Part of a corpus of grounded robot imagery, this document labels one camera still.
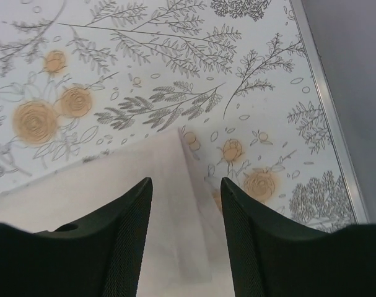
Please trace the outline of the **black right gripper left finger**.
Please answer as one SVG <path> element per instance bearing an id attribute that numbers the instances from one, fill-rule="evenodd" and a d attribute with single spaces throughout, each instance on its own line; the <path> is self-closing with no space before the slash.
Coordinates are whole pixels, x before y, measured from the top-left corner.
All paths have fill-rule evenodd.
<path id="1" fill-rule="evenodd" d="M 135 296 L 152 193 L 144 178 L 54 231 L 0 223 L 0 296 Z"/>

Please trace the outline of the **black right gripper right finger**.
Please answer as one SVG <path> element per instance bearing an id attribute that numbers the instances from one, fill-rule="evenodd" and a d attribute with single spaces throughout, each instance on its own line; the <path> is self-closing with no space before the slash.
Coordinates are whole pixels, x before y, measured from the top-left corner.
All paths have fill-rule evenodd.
<path id="1" fill-rule="evenodd" d="M 229 178 L 221 201 L 236 296 L 376 296 L 376 225 L 315 230 Z"/>

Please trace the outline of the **white and green t-shirt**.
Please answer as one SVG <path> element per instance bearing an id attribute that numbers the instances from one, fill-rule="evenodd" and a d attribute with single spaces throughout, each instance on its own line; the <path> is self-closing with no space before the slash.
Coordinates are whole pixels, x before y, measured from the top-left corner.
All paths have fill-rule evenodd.
<path id="1" fill-rule="evenodd" d="M 0 195 L 0 222 L 53 231 L 145 177 L 153 198 L 138 295 L 233 296 L 222 215 L 177 129 Z"/>

